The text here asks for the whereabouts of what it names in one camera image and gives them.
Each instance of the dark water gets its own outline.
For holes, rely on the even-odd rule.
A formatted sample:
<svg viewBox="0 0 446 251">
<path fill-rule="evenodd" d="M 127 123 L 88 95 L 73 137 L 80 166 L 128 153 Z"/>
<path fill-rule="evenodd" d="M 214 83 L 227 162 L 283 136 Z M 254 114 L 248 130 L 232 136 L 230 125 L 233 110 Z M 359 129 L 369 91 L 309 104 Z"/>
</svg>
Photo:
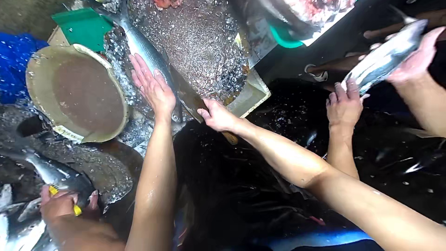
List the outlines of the dark water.
<svg viewBox="0 0 446 251">
<path fill-rule="evenodd" d="M 328 146 L 325 100 L 329 92 L 294 80 L 279 80 L 270 88 L 274 95 L 248 120 L 323 156 Z M 443 223 L 444 139 L 419 138 L 404 132 L 404 126 L 397 117 L 364 109 L 353 139 L 359 176 L 368 185 Z M 323 203 L 305 199 L 243 140 L 231 146 L 221 134 L 191 121 L 176 135 L 174 147 L 180 186 L 188 187 L 194 202 L 195 217 L 184 250 L 250 250 L 256 240 L 266 237 L 281 239 L 313 230 L 355 228 Z M 405 173 L 419 162 L 421 169 Z M 310 216 L 323 219 L 326 226 L 319 226 Z M 358 245 L 368 248 L 353 250 L 379 250 L 371 243 L 363 241 Z"/>
<path fill-rule="evenodd" d="M 110 134 L 121 124 L 124 108 L 104 66 L 92 58 L 71 57 L 57 69 L 54 94 L 60 109 L 75 124 Z"/>
</svg>

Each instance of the fish scales pile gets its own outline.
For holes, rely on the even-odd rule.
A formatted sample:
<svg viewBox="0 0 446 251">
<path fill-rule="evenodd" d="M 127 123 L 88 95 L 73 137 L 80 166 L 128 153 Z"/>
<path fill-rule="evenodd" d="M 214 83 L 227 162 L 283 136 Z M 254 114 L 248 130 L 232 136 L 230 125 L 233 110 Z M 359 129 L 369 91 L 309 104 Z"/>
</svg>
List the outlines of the fish scales pile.
<svg viewBox="0 0 446 251">
<path fill-rule="evenodd" d="M 233 44 L 238 27 L 227 1 L 190 0 L 176 9 L 160 11 L 152 1 L 132 0 L 129 11 L 133 24 L 159 52 L 167 53 L 169 61 L 201 97 L 229 103 L 242 90 L 246 81 L 242 67 L 247 60 Z M 115 70 L 120 68 L 121 74 L 130 76 L 125 69 L 128 60 L 123 55 L 128 53 L 127 41 L 124 34 L 120 36 L 106 40 L 106 55 Z M 130 100 L 140 98 L 130 95 Z"/>
</svg>

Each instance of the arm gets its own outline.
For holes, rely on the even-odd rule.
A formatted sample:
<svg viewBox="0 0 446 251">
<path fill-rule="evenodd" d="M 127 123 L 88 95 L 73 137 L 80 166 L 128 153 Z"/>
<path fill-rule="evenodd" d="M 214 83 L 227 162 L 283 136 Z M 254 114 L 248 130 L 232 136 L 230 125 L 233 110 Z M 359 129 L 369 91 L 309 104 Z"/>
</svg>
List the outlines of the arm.
<svg viewBox="0 0 446 251">
<path fill-rule="evenodd" d="M 427 33 L 421 45 L 389 77 L 420 125 L 430 133 L 446 137 L 446 90 L 427 71 L 436 49 L 435 42 L 444 27 Z"/>
<path fill-rule="evenodd" d="M 213 100 L 210 113 L 199 109 L 206 124 L 231 131 L 252 144 L 288 181 L 309 189 L 317 198 L 355 223 L 386 250 L 440 250 L 446 228 L 333 168 L 294 142 L 242 120 Z"/>
<path fill-rule="evenodd" d="M 368 94 L 359 97 L 358 86 L 348 83 L 347 92 L 336 83 L 335 92 L 327 99 L 327 116 L 330 129 L 327 162 L 334 168 L 359 180 L 358 170 L 353 159 L 351 140 L 353 129 L 359 120 L 362 102 Z"/>
<path fill-rule="evenodd" d="M 100 223 L 98 217 L 93 217 L 100 214 L 97 191 L 91 195 L 90 204 L 83 210 L 82 215 L 76 217 L 73 206 L 77 201 L 77 194 L 60 191 L 51 197 L 48 188 L 42 187 L 40 211 L 59 250 L 124 250 L 125 244 L 113 228 Z"/>
<path fill-rule="evenodd" d="M 155 127 L 136 190 L 135 211 L 126 250 L 170 251 L 177 170 L 171 134 L 175 96 L 158 70 L 154 76 L 144 60 L 130 56 L 132 78 L 155 112 Z"/>
</svg>

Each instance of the cleaver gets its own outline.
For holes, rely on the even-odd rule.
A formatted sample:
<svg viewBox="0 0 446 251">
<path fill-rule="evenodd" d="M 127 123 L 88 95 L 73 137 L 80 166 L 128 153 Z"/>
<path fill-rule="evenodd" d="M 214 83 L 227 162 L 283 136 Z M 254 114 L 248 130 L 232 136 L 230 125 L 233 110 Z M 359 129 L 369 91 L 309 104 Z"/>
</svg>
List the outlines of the cleaver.
<svg viewBox="0 0 446 251">
<path fill-rule="evenodd" d="M 184 77 L 170 64 L 170 74 L 172 75 L 173 84 L 177 91 L 178 99 L 183 106 L 189 111 L 189 113 L 200 123 L 204 121 L 203 117 L 198 114 L 198 109 L 205 109 L 209 112 L 209 109 L 203 102 L 203 99 L 196 93 L 196 91 L 189 85 Z M 231 145 L 236 145 L 239 139 L 231 132 L 222 132 L 223 136 L 228 140 Z"/>
</svg>

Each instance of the fish fin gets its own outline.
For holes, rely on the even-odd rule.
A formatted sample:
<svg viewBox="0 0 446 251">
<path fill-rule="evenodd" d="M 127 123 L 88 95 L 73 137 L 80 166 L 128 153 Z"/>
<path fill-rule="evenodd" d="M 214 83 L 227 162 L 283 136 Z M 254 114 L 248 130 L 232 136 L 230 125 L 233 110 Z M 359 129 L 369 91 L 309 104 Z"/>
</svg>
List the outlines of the fish fin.
<svg viewBox="0 0 446 251">
<path fill-rule="evenodd" d="M 415 21 L 418 21 L 418 19 L 413 18 L 413 17 L 409 17 L 404 12 L 402 12 L 400 9 L 398 9 L 397 7 L 395 7 L 395 6 L 391 5 L 391 4 L 389 4 L 389 8 L 391 10 L 393 10 L 394 12 L 396 12 L 398 15 L 400 15 L 403 18 L 403 20 L 404 20 L 404 24 L 406 24 L 406 25 L 410 24 L 410 23 L 413 23 Z"/>
<path fill-rule="evenodd" d="M 113 13 L 113 12 L 107 11 L 103 8 L 94 8 L 94 10 L 99 15 L 108 17 L 109 19 L 111 19 L 115 23 L 117 23 L 119 26 L 123 26 L 125 21 L 130 21 L 130 18 L 128 17 L 127 0 L 121 1 L 120 8 L 121 8 L 121 10 L 118 13 Z"/>
<path fill-rule="evenodd" d="M 81 172 L 81 176 L 82 178 L 84 178 L 86 181 L 88 181 L 88 183 L 93 187 L 93 183 L 90 180 L 90 177 L 88 177 L 88 175 L 85 173 L 85 171 Z"/>
<path fill-rule="evenodd" d="M 167 55 L 166 50 L 164 49 L 164 47 L 161 47 L 161 55 L 163 56 L 164 61 L 166 62 L 167 65 L 170 65 L 170 59 L 169 56 Z"/>
</svg>

